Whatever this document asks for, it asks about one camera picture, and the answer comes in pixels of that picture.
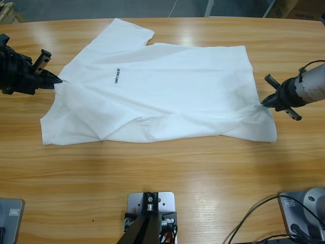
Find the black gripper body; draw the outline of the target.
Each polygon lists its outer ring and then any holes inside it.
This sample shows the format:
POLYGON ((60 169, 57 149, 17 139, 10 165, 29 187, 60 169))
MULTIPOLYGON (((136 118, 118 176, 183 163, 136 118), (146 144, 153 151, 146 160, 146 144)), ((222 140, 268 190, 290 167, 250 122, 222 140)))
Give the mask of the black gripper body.
POLYGON ((51 59, 51 53, 41 50, 33 63, 28 56, 15 52, 10 47, 1 47, 1 91, 11 95, 14 92, 34 95, 42 79, 42 71, 51 59))
POLYGON ((275 88, 274 93, 278 96, 275 111, 285 111, 293 120, 301 120, 302 117, 293 110, 293 107, 305 106, 306 102, 297 94, 295 80, 296 77, 289 78, 280 84, 270 74, 265 77, 265 81, 275 88))

